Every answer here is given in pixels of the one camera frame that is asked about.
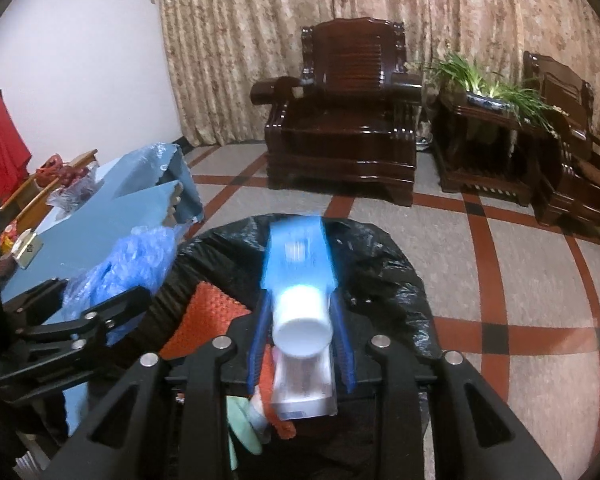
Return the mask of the blue plastic bag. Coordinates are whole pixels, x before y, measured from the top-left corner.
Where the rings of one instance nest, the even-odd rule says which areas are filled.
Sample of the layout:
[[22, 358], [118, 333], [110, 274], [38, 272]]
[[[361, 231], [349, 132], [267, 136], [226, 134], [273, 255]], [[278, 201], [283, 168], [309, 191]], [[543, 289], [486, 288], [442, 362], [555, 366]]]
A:
[[110, 254], [68, 281], [60, 314], [74, 321], [81, 314], [136, 286], [155, 295], [168, 275], [183, 235], [182, 226], [137, 226], [119, 238]]

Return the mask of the green rubber glove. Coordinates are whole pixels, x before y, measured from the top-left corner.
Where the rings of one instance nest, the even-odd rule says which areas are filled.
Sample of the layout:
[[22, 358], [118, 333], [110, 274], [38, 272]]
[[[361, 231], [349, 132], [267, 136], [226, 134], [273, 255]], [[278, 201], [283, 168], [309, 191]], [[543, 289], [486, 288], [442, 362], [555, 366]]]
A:
[[254, 456], [262, 454], [262, 448], [268, 443], [268, 426], [259, 389], [247, 399], [243, 396], [226, 397], [226, 417], [228, 422], [228, 449], [230, 450], [230, 469], [238, 468], [236, 445], [238, 442], [248, 453]]

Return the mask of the blue white tube package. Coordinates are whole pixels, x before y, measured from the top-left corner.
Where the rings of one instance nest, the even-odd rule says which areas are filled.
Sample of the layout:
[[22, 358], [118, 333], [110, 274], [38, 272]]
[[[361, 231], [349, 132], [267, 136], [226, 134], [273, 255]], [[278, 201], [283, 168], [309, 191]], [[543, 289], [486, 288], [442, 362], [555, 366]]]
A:
[[335, 415], [329, 297], [337, 280], [321, 218], [272, 224], [261, 286], [272, 295], [273, 405], [279, 418]]

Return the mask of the orange foam net sleeve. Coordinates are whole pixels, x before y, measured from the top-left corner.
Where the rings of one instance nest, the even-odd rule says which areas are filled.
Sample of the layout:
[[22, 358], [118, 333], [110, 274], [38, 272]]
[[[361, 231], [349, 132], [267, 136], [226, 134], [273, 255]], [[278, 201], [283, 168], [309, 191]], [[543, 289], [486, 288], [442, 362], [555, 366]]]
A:
[[185, 358], [206, 342], [226, 334], [235, 318], [250, 311], [214, 285], [201, 282], [190, 298], [181, 323], [159, 351], [165, 360]]

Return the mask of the black trash bag bin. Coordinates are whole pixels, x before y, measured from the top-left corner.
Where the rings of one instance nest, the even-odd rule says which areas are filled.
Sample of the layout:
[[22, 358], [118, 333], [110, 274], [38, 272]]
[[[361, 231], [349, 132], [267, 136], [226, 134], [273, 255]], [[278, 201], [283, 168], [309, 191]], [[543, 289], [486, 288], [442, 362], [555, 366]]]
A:
[[424, 285], [388, 235], [265, 214], [182, 245], [130, 335], [184, 401], [163, 479], [419, 479], [419, 379], [440, 356]]

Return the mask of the white tissue box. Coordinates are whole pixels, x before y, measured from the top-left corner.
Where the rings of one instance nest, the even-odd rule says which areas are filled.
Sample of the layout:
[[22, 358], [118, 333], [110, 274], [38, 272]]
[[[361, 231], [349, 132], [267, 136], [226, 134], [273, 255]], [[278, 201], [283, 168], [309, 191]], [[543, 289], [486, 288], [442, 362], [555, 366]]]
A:
[[31, 229], [26, 229], [18, 236], [15, 243], [12, 245], [10, 253], [20, 269], [27, 269], [42, 247], [43, 241], [42, 238], [38, 236], [38, 233]]

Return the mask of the red snack packets dish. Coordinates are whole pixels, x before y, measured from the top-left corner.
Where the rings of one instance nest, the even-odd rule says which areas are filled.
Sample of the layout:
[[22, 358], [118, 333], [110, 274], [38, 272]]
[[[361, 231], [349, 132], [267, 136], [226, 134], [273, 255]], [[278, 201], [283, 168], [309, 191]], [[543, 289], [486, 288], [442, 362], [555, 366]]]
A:
[[18, 240], [18, 226], [17, 221], [12, 220], [0, 234], [0, 254], [6, 256], [12, 252], [12, 248]]

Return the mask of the glass fruit bowl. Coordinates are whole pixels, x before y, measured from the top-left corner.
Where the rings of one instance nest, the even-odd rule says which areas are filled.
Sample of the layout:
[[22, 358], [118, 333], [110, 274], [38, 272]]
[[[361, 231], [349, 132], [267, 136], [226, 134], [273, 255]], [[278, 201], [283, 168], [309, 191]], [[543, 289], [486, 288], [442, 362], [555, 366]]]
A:
[[59, 208], [65, 215], [80, 209], [98, 190], [94, 171], [84, 174], [68, 186], [60, 186], [46, 198], [46, 204]]

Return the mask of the wooden sideboard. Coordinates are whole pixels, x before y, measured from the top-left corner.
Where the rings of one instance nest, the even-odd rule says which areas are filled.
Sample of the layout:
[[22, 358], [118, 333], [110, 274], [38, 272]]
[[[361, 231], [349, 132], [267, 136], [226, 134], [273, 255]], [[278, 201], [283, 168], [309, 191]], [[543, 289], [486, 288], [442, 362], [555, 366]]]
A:
[[[97, 150], [85, 152], [71, 162], [65, 162], [65, 166], [87, 167], [91, 162], [96, 162], [96, 154]], [[60, 185], [57, 180], [46, 188], [39, 188], [34, 182], [34, 174], [27, 177], [1, 206], [1, 213], [7, 223], [17, 221], [18, 234], [26, 229], [34, 230], [41, 223], [52, 209], [46, 204], [46, 198]]]

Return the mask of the blue tablecloth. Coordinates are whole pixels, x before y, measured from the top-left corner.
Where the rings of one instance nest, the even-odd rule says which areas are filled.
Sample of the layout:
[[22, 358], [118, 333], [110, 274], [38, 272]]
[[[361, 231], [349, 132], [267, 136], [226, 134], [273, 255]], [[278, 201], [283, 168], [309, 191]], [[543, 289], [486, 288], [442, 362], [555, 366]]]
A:
[[67, 219], [43, 231], [42, 248], [5, 285], [11, 300], [49, 278], [80, 280], [107, 263], [116, 245], [165, 235], [174, 243], [204, 220], [204, 206], [182, 151], [156, 143], [105, 166], [96, 193]]

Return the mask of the red apples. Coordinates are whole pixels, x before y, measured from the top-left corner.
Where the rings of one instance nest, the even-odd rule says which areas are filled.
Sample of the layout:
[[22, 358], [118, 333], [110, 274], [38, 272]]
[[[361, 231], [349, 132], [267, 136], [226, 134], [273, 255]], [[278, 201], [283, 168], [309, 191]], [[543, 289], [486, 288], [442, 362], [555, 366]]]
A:
[[90, 168], [74, 168], [71, 166], [62, 166], [57, 173], [57, 179], [61, 186], [68, 188], [74, 182], [85, 178], [90, 173]]

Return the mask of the red lantern ornament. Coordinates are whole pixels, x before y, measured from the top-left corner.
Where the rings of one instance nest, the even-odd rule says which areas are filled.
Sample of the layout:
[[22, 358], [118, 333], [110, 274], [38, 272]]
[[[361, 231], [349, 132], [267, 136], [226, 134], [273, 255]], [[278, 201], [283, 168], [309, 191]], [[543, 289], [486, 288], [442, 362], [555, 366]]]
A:
[[46, 188], [59, 179], [59, 173], [65, 163], [59, 154], [53, 154], [35, 170], [34, 182], [39, 188]]

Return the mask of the dark wooden side table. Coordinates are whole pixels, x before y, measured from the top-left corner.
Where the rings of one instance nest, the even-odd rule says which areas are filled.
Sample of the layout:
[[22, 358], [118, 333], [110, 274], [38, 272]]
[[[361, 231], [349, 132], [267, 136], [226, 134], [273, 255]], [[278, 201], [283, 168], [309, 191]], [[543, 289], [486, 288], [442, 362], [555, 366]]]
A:
[[518, 122], [504, 102], [442, 90], [431, 133], [444, 192], [477, 190], [531, 204], [540, 182], [540, 143], [550, 140], [546, 130]]

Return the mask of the beige patterned curtain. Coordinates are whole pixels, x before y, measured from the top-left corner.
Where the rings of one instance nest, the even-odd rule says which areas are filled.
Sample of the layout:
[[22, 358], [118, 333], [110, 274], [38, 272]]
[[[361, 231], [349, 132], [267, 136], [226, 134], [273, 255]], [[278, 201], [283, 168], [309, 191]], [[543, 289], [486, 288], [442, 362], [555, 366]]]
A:
[[259, 141], [268, 117], [252, 86], [302, 72], [303, 37], [327, 24], [376, 23], [396, 70], [449, 53], [491, 84], [522, 79], [524, 52], [556, 58], [593, 90], [600, 136], [600, 12], [591, 0], [151, 0], [160, 15], [182, 136], [195, 146]]

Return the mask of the green potted plant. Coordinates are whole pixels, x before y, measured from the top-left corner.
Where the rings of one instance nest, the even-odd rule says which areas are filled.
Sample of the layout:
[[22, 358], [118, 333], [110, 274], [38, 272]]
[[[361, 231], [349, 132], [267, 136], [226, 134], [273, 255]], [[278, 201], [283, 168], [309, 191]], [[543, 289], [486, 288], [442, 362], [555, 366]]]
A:
[[489, 75], [476, 60], [449, 51], [422, 68], [434, 81], [443, 102], [514, 118], [521, 126], [554, 130], [548, 114], [557, 108], [548, 105], [538, 90], [514, 84], [499, 73]]

